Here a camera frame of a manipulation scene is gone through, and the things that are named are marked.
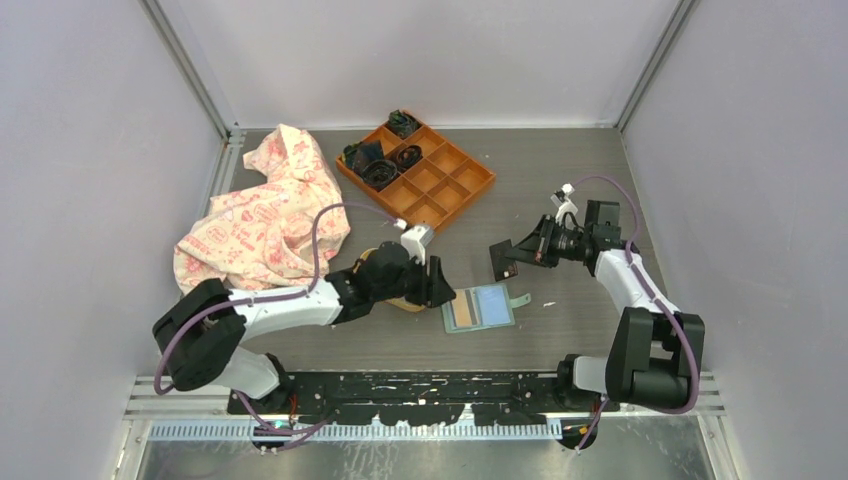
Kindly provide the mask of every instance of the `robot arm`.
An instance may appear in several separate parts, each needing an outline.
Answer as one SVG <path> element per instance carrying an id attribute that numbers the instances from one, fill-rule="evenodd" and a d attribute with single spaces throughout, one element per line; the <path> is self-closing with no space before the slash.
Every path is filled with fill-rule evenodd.
<path id="1" fill-rule="evenodd" d="M 227 289 L 219 279 L 201 282 L 154 325 L 161 351 L 198 312 L 216 304 L 232 306 L 209 314 L 179 339 L 166 364 L 174 387 L 187 391 L 216 384 L 268 406 L 284 404 L 290 385 L 279 361 L 239 345 L 277 330 L 349 322 L 383 300 L 403 298 L 430 308 L 453 300 L 456 293 L 444 278 L 439 257 L 426 259 L 425 246 L 432 237 L 430 227 L 414 226 L 401 235 L 400 243 L 384 242 L 352 267 L 319 279 L 307 295 L 286 301 L 263 299 L 296 294 L 304 287 L 254 292 Z"/>
<path id="2" fill-rule="evenodd" d="M 506 256 L 531 265 L 553 268 L 560 259 L 582 262 L 589 274 L 607 289 L 621 320 L 608 358 L 568 355 L 558 369 L 565 385 L 605 394 L 610 400 L 673 409 L 689 399 L 691 369 L 680 340 L 674 335 L 664 312 L 654 302 L 662 301 L 679 321 L 695 353 L 700 371 L 704 344 L 704 323 L 697 315 L 683 313 L 659 293 L 644 273 L 642 257 L 631 245 L 631 268 L 618 226 L 616 202 L 590 200 L 584 225 L 569 225 L 565 212 L 574 212 L 568 196 L 570 185 L 551 199 L 558 207 L 556 217 L 543 215 L 530 235 Z M 637 275 L 642 275 L 644 283 Z M 652 343 L 661 342 L 670 358 L 652 356 Z"/>

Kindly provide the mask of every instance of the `orange compartment tray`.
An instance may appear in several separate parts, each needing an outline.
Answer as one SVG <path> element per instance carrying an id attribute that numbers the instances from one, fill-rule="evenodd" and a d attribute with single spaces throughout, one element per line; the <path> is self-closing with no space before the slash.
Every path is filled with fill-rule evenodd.
<path id="1" fill-rule="evenodd" d="M 382 191 L 369 187 L 347 168 L 343 154 L 336 157 L 336 168 L 387 212 L 410 224 L 426 223 L 440 232 L 492 188 L 495 174 L 418 117 L 415 119 L 421 127 L 406 139 L 395 135 L 385 123 L 363 139 L 379 140 L 386 159 L 411 145 L 421 147 L 421 160 Z"/>

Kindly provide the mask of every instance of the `patterned fabric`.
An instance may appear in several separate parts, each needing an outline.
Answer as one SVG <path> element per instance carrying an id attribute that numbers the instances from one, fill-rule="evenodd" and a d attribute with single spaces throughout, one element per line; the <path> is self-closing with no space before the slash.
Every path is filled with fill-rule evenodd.
<path id="1" fill-rule="evenodd" d="M 183 292 L 213 277 L 249 290 L 305 285 L 312 278 L 313 219 L 342 201 L 318 143 L 306 131 L 280 125 L 243 160 L 268 183 L 210 199 L 209 216 L 174 248 L 174 275 Z M 322 275 L 348 233 L 343 208 L 321 217 Z"/>

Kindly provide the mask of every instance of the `gray wall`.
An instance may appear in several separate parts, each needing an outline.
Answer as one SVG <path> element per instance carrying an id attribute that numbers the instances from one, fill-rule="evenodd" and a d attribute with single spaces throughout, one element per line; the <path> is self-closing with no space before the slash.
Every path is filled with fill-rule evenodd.
<path id="1" fill-rule="evenodd" d="M 243 127 L 491 127 L 615 123 L 677 0 L 165 3 Z"/>
<path id="2" fill-rule="evenodd" d="M 848 4 L 701 2 L 626 132 L 752 478 L 845 478 Z"/>
<path id="3" fill-rule="evenodd" d="M 0 3 L 0 478 L 106 478 L 219 147 L 138 2 Z"/>

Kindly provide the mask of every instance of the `black mounting plate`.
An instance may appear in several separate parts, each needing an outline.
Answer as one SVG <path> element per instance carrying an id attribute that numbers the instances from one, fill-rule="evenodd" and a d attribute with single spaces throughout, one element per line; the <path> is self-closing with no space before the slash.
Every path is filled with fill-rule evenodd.
<path id="1" fill-rule="evenodd" d="M 478 426 L 544 424 L 544 413 L 591 414 L 598 395 L 557 385 L 555 372 L 288 372 L 298 418 L 314 424 L 332 416 L 340 425 L 455 423 L 471 404 Z M 610 402 L 606 410 L 618 411 Z M 230 397 L 227 412 L 247 412 Z M 284 409 L 260 414 L 289 414 Z"/>

